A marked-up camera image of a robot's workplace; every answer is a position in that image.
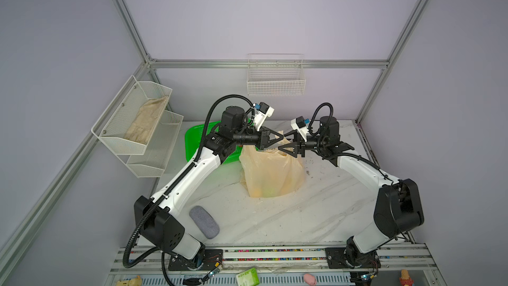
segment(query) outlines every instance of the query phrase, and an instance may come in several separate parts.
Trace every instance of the small yellow toy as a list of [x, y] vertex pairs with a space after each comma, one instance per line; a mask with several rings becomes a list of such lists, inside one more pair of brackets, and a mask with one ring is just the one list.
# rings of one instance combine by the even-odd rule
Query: small yellow toy
[[410, 277], [410, 273], [406, 269], [403, 269], [402, 271], [400, 271], [400, 284], [402, 286], [414, 286], [415, 285], [415, 282]]
[[143, 283], [143, 279], [139, 277], [133, 278], [131, 280], [119, 280], [116, 282], [116, 286], [141, 286]]

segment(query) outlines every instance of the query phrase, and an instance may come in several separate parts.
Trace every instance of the white wall panel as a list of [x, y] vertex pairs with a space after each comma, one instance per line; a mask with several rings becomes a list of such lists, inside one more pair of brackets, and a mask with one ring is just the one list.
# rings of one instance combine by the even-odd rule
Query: white wall panel
[[[111, 0], [0, 0], [0, 11], [2, 248], [141, 58]], [[98, 174], [119, 163], [98, 166]], [[93, 180], [80, 194], [106, 207], [94, 194], [107, 179]], [[86, 205], [73, 210], [68, 217], [90, 216]], [[74, 243], [62, 247], [72, 252], [81, 242]]]
[[417, 0], [126, 1], [158, 59], [386, 59]]
[[134, 229], [134, 202], [153, 181], [97, 144], [7, 286], [104, 285]]
[[[285, 120], [299, 116], [311, 118], [316, 107], [329, 102], [337, 119], [355, 118], [367, 98], [379, 69], [305, 69], [305, 95], [248, 96], [246, 69], [158, 69], [162, 85], [173, 89], [170, 104], [186, 121], [203, 121], [210, 106], [228, 94], [247, 96], [253, 102], [265, 102], [275, 108], [270, 119]], [[243, 100], [225, 100], [214, 111], [220, 119], [228, 105], [247, 108]]]
[[448, 286], [506, 284], [506, 20], [508, 0], [432, 0], [362, 123], [381, 167], [417, 182], [415, 235]]

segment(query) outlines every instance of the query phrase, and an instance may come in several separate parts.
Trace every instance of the green plastic tray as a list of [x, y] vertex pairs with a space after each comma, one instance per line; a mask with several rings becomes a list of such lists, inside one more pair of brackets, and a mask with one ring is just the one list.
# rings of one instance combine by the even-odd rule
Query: green plastic tray
[[[209, 122], [208, 130], [206, 131], [206, 133], [209, 133], [210, 130], [212, 130], [213, 126], [219, 123], [220, 121]], [[187, 161], [189, 161], [192, 158], [192, 156], [194, 156], [196, 150], [199, 147], [199, 143], [201, 142], [201, 134], [203, 133], [204, 126], [205, 126], [204, 124], [196, 125], [194, 127], [189, 128], [185, 133], [185, 158], [187, 159]], [[231, 155], [229, 155], [229, 157], [223, 163], [237, 162], [238, 159], [240, 158], [241, 152], [242, 147], [236, 146], [236, 150]]]

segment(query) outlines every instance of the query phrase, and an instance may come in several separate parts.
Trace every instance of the green package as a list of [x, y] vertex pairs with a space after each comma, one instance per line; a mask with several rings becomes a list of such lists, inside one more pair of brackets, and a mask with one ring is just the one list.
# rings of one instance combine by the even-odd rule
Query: green package
[[259, 285], [259, 278], [257, 277], [257, 271], [255, 268], [246, 270], [236, 275], [236, 282], [238, 286], [256, 286]]

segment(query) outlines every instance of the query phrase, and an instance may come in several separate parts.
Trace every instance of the marble table surface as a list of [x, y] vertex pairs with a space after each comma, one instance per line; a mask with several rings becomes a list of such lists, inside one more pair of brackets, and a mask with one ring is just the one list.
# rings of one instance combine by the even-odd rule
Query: marble table surface
[[[163, 187], [185, 165], [185, 132], [202, 122], [183, 122], [165, 174]], [[341, 140], [367, 157], [351, 120], [341, 120]], [[264, 126], [287, 132], [287, 121], [266, 121]], [[348, 172], [307, 152], [304, 184], [276, 198], [251, 198], [239, 183], [240, 162], [214, 170], [187, 201], [178, 221], [185, 231], [207, 246], [324, 245], [345, 242], [371, 221], [376, 195]], [[207, 239], [189, 217], [202, 206], [215, 219], [220, 233]], [[141, 238], [138, 245], [150, 245]]]

